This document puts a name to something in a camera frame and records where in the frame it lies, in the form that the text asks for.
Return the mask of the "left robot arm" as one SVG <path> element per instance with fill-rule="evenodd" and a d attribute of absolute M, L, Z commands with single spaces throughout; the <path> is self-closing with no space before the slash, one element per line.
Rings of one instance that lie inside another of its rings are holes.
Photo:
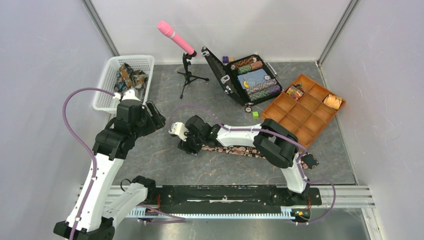
<path fill-rule="evenodd" d="M 89 151 L 91 163 L 81 196 L 66 220 L 57 222 L 54 234 L 69 240 L 111 240 L 117 226 L 139 203 L 153 203 L 156 182 L 137 176 L 128 189 L 106 206 L 113 180 L 136 140 L 163 128 L 166 119 L 154 103 L 126 99 L 118 104 L 116 117 L 95 137 Z"/>

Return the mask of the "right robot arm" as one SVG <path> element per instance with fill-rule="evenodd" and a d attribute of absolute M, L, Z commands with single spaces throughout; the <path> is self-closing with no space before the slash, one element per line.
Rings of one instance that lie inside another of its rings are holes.
<path fill-rule="evenodd" d="M 300 165 L 303 146 L 298 138 L 270 118 L 256 125 L 230 126 L 210 125 L 194 115 L 185 123 L 172 123 L 168 132 L 179 138 L 179 149 L 194 156 L 204 147 L 238 151 L 251 148 L 282 172 L 285 191 L 295 205 L 323 202 L 319 189 L 312 187 Z"/>

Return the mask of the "black floral tie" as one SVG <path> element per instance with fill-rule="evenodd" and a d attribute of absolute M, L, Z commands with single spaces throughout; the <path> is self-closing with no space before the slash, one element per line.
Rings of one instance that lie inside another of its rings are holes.
<path fill-rule="evenodd" d="M 265 157 L 260 153 L 260 151 L 258 151 L 255 147 L 251 147 L 251 146 L 211 147 L 211 146 L 203 145 L 201 149 L 204 151 L 265 159 Z M 319 165 L 319 162 L 311 153 L 307 153 L 306 155 L 304 155 L 301 158 L 300 163 L 302 168 L 305 170 L 306 169 L 312 170 Z"/>

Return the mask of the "white plastic basket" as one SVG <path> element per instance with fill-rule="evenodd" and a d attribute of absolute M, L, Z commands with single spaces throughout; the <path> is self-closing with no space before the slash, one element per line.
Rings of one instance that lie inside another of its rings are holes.
<path fill-rule="evenodd" d="M 147 74 L 145 88 L 138 91 L 138 98 L 142 100 L 142 102 L 146 102 L 149 99 L 149 91 L 155 65 L 155 58 L 152 55 L 121 55 L 110 58 L 102 71 L 97 87 L 108 92 L 113 92 L 115 83 L 117 82 L 117 73 L 122 64 L 128 64 L 132 69 L 141 70 Z M 116 114 L 118 103 L 119 102 L 113 99 L 112 96 L 104 92 L 96 91 L 92 107 L 97 111 L 103 111 L 114 115 Z"/>

